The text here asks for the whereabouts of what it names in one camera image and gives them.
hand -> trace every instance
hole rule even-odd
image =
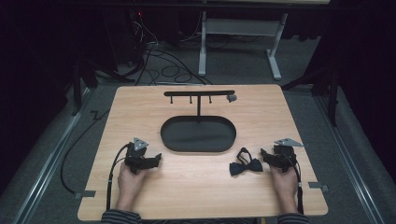
[[[279,200],[280,212],[297,213],[294,197],[297,193],[297,174],[292,167],[285,173],[270,165],[274,179],[274,188]]]
[[[120,197],[116,209],[132,212],[134,200],[143,184],[143,179],[149,170],[141,170],[137,175],[133,174],[123,162],[120,167],[119,189]]]

white metal desk frame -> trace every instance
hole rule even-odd
[[[206,12],[202,12],[202,34],[201,34],[201,51],[199,56],[198,74],[203,77],[206,75],[206,34],[222,35],[265,35],[274,36],[275,41],[271,49],[266,51],[268,61],[271,66],[272,74],[275,80],[280,80],[281,75],[277,67],[275,53],[279,45],[285,27],[287,13],[282,14],[280,21],[239,21],[208,19]]]

gray floor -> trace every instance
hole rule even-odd
[[[216,41],[209,39],[208,45],[212,48],[209,48],[207,53],[205,77],[213,84],[275,83],[283,85],[304,73],[318,41],[300,42],[297,38],[281,41],[276,53],[282,75],[280,81],[272,79],[269,64],[263,54],[264,50],[272,44],[270,38],[255,40],[253,37],[233,36],[230,43],[218,49],[225,43],[223,39]],[[193,42],[180,45],[178,48],[161,43],[155,49],[174,54],[195,73],[198,70],[199,47]],[[155,50],[151,53],[173,62],[176,61]],[[170,65],[172,64],[164,59],[149,57],[147,69],[151,71],[151,75],[144,73],[140,85],[149,84],[152,81],[151,76],[157,76],[155,71],[161,73],[163,68]],[[121,71],[125,69],[125,66],[120,67]],[[167,67],[163,71],[170,76],[176,68]],[[164,76],[156,80],[157,84],[164,82],[175,82],[175,80],[174,77]],[[96,90],[86,94],[90,97],[85,97],[87,104],[65,143],[65,149],[73,146],[85,129],[93,123],[92,110],[97,110],[99,114],[102,114],[111,107],[115,91],[121,85],[118,82],[103,80],[100,83]],[[309,86],[300,86],[284,93],[318,181],[330,188],[330,191],[324,193],[329,213],[321,217],[310,217],[312,223],[393,223],[396,220],[395,185],[362,132],[342,90],[339,91],[336,111],[337,128],[334,128],[328,125],[327,118],[322,114],[321,103],[326,102],[326,97],[312,97],[309,88]],[[54,164],[55,172],[49,174],[49,184],[40,191],[43,194],[36,195],[37,203],[32,206],[24,204],[48,158],[54,156],[54,149],[73,119],[70,116],[73,108],[73,103],[70,101],[42,133],[28,159],[14,176],[0,199],[0,223],[11,223],[15,217],[25,217],[26,223],[81,222],[77,218],[80,200],[74,199],[62,187],[59,163]],[[64,179],[70,188],[78,192],[82,192],[85,188],[105,124],[106,117],[99,120],[77,141],[67,157],[64,165]],[[359,171],[358,178],[361,177],[363,186],[370,192],[369,195],[374,202],[370,209],[365,208],[364,203],[370,199],[362,198],[361,195],[364,194],[357,193],[361,186],[351,181],[356,179],[356,175],[349,172],[350,163],[344,163],[345,155],[340,150],[340,141],[339,139],[337,141],[335,133],[340,133],[342,136],[341,147],[346,148],[348,155],[353,159],[352,168]],[[30,216],[24,213],[19,214],[23,207],[31,209]],[[373,221],[371,217],[375,215],[367,213],[370,210],[379,211],[382,220],[379,218]],[[275,219],[268,217],[267,223],[275,223]]]

bow tie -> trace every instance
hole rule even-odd
[[[243,152],[248,154],[248,156],[250,157],[250,162],[248,162],[245,158],[243,158],[241,156],[241,154]],[[252,159],[250,153],[248,152],[248,150],[245,147],[241,148],[241,150],[239,151],[239,153],[236,156],[236,158],[239,161],[241,161],[242,164],[241,163],[237,163],[237,162],[230,163],[230,173],[231,173],[231,175],[239,175],[239,174],[241,174],[242,172],[244,172],[246,170],[262,172],[262,163],[259,160],[257,160],[257,159]]]

person's left hand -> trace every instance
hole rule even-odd
[[[134,200],[143,184],[143,179],[149,170],[140,170],[137,175],[133,174],[123,162],[120,167],[119,189],[120,197],[116,209],[132,212]]]

